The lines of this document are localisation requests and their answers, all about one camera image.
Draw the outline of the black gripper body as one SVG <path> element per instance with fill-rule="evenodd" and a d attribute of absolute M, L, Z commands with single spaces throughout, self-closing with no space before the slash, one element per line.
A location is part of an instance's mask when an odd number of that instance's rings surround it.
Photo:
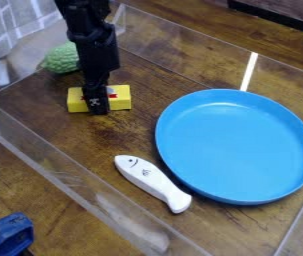
<path fill-rule="evenodd" d="M 110 72 L 121 67 L 115 26 L 106 21 L 110 0 L 54 0 L 77 45 L 79 65 L 89 87 L 107 84 Z"/>

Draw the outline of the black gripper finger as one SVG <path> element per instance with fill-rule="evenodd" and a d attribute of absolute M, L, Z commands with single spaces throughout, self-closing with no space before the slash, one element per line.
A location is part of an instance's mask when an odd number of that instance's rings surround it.
<path fill-rule="evenodd" d="M 110 112 L 107 87 L 105 85 L 83 88 L 83 96 L 90 113 L 106 115 Z"/>

